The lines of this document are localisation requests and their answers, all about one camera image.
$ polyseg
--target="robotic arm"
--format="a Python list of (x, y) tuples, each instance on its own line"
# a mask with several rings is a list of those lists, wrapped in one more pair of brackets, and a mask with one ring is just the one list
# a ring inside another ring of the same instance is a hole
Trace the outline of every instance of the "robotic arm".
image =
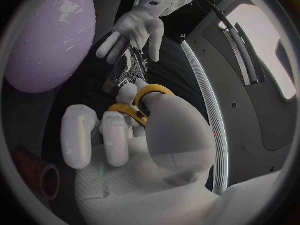
[(140, 49), (149, 39), (149, 56), (158, 62), (164, 36), (164, 24), (160, 17), (168, 16), (193, 0), (139, 0), (132, 10), (124, 14), (112, 29), (112, 35), (98, 49), (96, 55), (114, 64), (128, 41), (133, 38)]

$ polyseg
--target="black cable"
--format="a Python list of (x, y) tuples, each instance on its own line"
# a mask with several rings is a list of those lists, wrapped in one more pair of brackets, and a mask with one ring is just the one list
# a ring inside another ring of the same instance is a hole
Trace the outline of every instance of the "black cable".
[(199, 8), (201, 8), (201, 9), (209, 16), (211, 22), (212, 22), (214, 25), (216, 25), (216, 26), (217, 26), (219, 29), (221, 29), (222, 31), (225, 31), (225, 30), (226, 30), (226, 29), (224, 29), (224, 28), (221, 28), (219, 25), (215, 24), (215, 22), (213, 21), (211, 15), (210, 15), (204, 8), (202, 8), (196, 0), (194, 0), (194, 1), (192, 1), (192, 2), (195, 2), (195, 3), (199, 6)]

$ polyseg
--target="red tube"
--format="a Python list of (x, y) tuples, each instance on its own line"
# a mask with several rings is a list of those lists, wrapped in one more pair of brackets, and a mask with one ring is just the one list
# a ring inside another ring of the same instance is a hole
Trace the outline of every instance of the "red tube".
[(49, 201), (55, 199), (60, 188), (60, 173), (55, 165), (44, 162), (23, 146), (15, 148), (12, 159), (29, 188)]

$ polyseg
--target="yellow scissors handle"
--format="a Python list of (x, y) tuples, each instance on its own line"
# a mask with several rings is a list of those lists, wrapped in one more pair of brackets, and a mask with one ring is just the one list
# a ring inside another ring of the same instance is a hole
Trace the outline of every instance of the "yellow scissors handle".
[(133, 107), (123, 104), (123, 103), (116, 103), (112, 105), (109, 109), (109, 112), (120, 112), (129, 115), (134, 120), (136, 120), (141, 126), (145, 127), (147, 119), (145, 117), (139, 117), (139, 113)]
[(140, 113), (143, 114), (147, 119), (149, 118), (151, 112), (143, 103), (143, 97), (145, 97), (147, 94), (155, 93), (155, 92), (174, 95), (174, 93), (171, 90), (158, 84), (150, 84), (141, 88), (137, 93), (137, 95), (135, 96), (135, 105), (140, 111)]

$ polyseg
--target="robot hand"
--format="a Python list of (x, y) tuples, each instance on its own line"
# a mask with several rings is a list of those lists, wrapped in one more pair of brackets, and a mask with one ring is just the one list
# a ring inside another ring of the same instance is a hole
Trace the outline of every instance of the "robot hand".
[(164, 32), (162, 20), (155, 18), (144, 7), (134, 7), (119, 19), (112, 29), (112, 35), (101, 45), (96, 55), (103, 59), (109, 53), (107, 62), (113, 65), (129, 41), (136, 39), (142, 50), (149, 39), (149, 56), (158, 62)]

